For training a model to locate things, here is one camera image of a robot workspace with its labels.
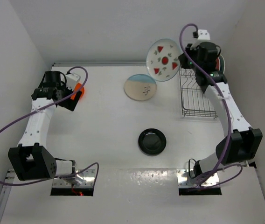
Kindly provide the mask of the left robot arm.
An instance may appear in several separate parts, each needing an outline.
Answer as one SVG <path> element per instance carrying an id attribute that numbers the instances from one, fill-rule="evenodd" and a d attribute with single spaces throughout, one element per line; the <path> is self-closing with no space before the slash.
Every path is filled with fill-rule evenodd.
<path id="1" fill-rule="evenodd" d="M 81 77 L 77 74 L 62 74 L 46 71 L 31 98 L 31 111 L 25 132 L 17 147 L 8 151 L 9 160 L 21 181 L 52 179 L 57 173 L 57 162 L 46 149 L 50 120 L 60 106 L 73 111 L 81 92 L 75 91 Z"/>

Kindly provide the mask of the beige blue leaf plate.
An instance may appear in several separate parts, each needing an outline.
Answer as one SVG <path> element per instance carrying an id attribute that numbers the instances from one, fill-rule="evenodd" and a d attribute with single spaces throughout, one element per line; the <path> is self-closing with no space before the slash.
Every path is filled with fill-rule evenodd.
<path id="1" fill-rule="evenodd" d="M 156 91 L 156 81 L 149 75 L 132 75 L 124 83 L 125 94 L 135 101 L 149 100 L 155 95 Z"/>

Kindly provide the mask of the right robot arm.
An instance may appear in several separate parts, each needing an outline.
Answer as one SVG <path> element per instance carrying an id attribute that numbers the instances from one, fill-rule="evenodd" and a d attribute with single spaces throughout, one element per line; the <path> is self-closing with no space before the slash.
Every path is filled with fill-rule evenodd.
<path id="1" fill-rule="evenodd" d="M 213 154 L 195 162 L 196 185 L 220 169 L 253 159 L 263 138 L 261 130 L 253 128 L 244 118 L 230 92 L 224 71 L 217 65 L 219 49 L 211 42 L 196 47 L 188 44 L 179 56 L 181 67 L 194 71 L 196 83 L 215 109 L 224 134 Z"/>

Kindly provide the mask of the black plate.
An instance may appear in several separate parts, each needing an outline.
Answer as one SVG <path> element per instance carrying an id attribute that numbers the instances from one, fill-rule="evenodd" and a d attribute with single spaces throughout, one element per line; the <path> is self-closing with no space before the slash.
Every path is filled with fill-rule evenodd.
<path id="1" fill-rule="evenodd" d="M 148 156 L 161 154 L 167 145 L 167 139 L 163 132 L 155 128 L 144 130 L 138 137 L 140 150 Z"/>

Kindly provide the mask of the red teal floral plate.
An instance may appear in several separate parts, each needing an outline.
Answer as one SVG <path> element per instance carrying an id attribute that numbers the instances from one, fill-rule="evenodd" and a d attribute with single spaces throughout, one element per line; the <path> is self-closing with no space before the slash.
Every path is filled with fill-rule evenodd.
<path id="1" fill-rule="evenodd" d="M 219 70 L 222 73 L 225 73 L 225 59 L 222 55 L 220 55 L 218 58 L 219 58 L 219 62 L 220 62 L 220 69 Z"/>
<path id="2" fill-rule="evenodd" d="M 220 70 L 221 69 L 221 61 L 220 61 L 220 57 L 218 57 L 216 59 L 216 70 Z"/>

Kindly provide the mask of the orange plate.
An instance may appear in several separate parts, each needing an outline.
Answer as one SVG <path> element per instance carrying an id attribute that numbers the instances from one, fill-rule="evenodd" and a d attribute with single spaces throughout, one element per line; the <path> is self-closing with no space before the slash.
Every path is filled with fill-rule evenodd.
<path id="1" fill-rule="evenodd" d="M 82 97 L 83 97 L 83 95 L 84 95 L 84 92 L 85 92 L 85 89 L 84 89 L 84 87 L 82 87 L 82 84 L 81 83 L 77 83 L 76 84 L 76 86 L 74 88 L 74 91 L 77 91 L 77 90 L 80 90 L 81 95 L 79 97 L 79 100 L 81 100 Z"/>

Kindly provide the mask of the white watermelon pattern plate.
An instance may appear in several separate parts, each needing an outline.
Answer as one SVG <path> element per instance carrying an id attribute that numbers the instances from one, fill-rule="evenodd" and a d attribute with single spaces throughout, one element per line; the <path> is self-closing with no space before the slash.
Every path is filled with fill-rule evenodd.
<path id="1" fill-rule="evenodd" d="M 148 50 L 146 67 L 148 74 L 158 82 L 172 79 L 181 66 L 178 57 L 181 55 L 178 44 L 171 39 L 160 39 Z"/>

